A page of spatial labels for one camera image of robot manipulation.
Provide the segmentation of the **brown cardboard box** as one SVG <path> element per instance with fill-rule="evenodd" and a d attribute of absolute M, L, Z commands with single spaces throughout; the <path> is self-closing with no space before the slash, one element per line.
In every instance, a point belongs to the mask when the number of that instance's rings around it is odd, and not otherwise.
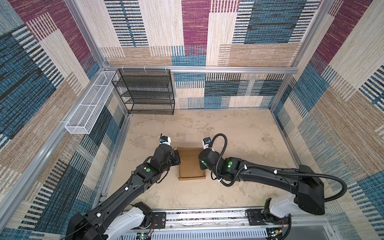
<path fill-rule="evenodd" d="M 202 147 L 175 147 L 178 151 L 181 164 L 179 165 L 179 180 L 203 180 L 206 178 L 206 171 L 201 170 L 199 154 L 203 151 Z"/>

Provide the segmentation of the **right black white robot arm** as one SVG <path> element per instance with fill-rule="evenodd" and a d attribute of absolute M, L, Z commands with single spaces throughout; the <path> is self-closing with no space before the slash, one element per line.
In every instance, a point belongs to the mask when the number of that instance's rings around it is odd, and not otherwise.
<path fill-rule="evenodd" d="M 325 203 L 341 198 L 348 189 L 342 179 L 315 173 L 306 165 L 300 165 L 297 169 L 273 168 L 239 158 L 223 159 L 219 153 L 209 148 L 204 149 L 198 159 L 201 168 L 210 170 L 225 187 L 232 187 L 235 182 L 255 182 L 287 191 L 285 196 L 266 200 L 263 210 L 266 219 L 282 219 L 300 211 L 317 216 L 324 215 Z M 341 190 L 326 198 L 323 179 L 340 183 Z"/>

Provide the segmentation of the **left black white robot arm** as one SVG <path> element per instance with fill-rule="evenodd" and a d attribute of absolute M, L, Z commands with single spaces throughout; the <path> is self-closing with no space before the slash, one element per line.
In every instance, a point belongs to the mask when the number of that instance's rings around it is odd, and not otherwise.
<path fill-rule="evenodd" d="M 139 227 L 146 218 L 146 210 L 133 207 L 121 212 L 139 195 L 160 181 L 163 172 L 181 163 L 180 155 L 167 144 L 159 144 L 153 156 L 148 157 L 115 193 L 94 209 L 76 213 L 69 221 L 64 240 L 115 240 L 126 231 Z"/>

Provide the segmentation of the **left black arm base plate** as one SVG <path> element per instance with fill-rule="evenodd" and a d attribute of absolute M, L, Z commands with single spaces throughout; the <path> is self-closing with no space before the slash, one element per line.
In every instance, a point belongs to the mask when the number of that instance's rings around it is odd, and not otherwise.
<path fill-rule="evenodd" d="M 146 214 L 140 225 L 142 229 L 164 229 L 166 227 L 167 213 L 152 212 Z"/>

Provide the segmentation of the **aluminium front rail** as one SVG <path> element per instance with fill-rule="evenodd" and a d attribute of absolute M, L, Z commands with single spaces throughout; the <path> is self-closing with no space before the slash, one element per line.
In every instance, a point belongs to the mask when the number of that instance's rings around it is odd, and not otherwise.
<path fill-rule="evenodd" d="M 213 208 L 154 210 L 166 212 L 164 229 L 126 231 L 115 240 L 337 240 L 335 230 L 326 218 L 306 215 L 291 216 L 287 226 L 250 226 L 247 209 Z"/>

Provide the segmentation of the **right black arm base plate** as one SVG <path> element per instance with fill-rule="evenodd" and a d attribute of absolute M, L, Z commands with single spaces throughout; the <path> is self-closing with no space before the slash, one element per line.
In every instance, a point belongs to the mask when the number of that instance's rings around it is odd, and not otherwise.
<path fill-rule="evenodd" d="M 280 219 L 272 214 L 264 215 L 263 209 L 247 209 L 245 217 L 248 219 L 250 226 L 267 226 L 267 225 L 284 225 L 287 226 L 290 222 L 290 217 L 286 215 Z"/>

